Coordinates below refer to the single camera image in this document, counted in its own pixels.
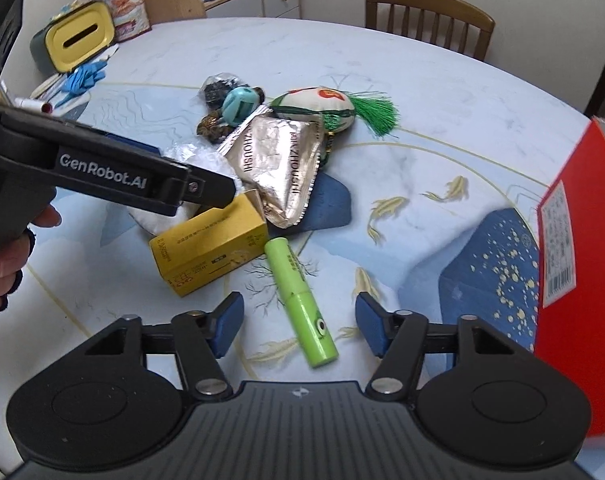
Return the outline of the person's left hand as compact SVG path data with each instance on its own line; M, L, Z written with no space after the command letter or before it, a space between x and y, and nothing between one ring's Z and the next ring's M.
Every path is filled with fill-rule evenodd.
M25 267L36 244L36 236L30 229L0 250L0 313L8 305L8 296L16 292L22 282Z

